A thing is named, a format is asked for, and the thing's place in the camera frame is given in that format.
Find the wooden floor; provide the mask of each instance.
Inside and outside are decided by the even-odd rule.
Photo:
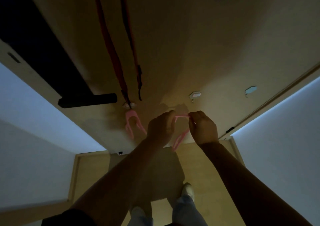
[[[234,155],[230,144],[224,145]],[[75,200],[123,158],[125,156],[117,154],[81,156]],[[171,205],[185,182],[192,184],[196,207],[208,225],[245,225],[218,172],[194,143],[181,145],[176,153],[164,148],[157,154],[144,176],[141,187],[144,196],[139,195],[135,204],[152,214],[154,226],[169,224],[172,222]],[[128,213],[122,225],[126,226],[129,220]]]

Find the person's left hand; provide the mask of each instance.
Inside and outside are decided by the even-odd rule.
[[[152,119],[148,125],[146,139],[159,148],[167,145],[174,132],[175,115],[175,111],[170,111]]]

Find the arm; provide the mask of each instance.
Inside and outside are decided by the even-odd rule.
[[[311,225],[218,141],[217,127],[202,111],[189,113],[190,132],[217,169],[243,221],[250,225]]]
[[[147,165],[156,152],[171,139],[174,111],[153,119],[147,138],[134,151],[106,173],[71,208],[90,216],[97,225],[119,226],[132,206]]]

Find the light blue jeans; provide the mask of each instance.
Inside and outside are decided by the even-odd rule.
[[[172,211],[172,222],[182,226],[208,226],[196,209],[191,197],[187,195],[177,200]],[[153,226],[153,219],[139,213],[133,214],[128,226]]]

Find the foot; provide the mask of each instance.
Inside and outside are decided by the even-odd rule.
[[[195,194],[194,194],[195,192],[193,191],[193,188],[192,188],[192,186],[191,186],[191,184],[190,183],[185,183],[184,185],[183,185],[183,188],[182,188],[182,192],[181,192],[181,196],[184,196],[184,195],[188,195],[188,196],[190,196],[191,197],[191,199],[193,200],[193,202],[195,201]]]
[[[134,207],[134,208],[131,210],[131,217],[132,217],[132,216],[136,216],[136,217],[143,216],[143,217],[146,217],[146,213],[143,211],[142,208],[140,208],[140,207]]]

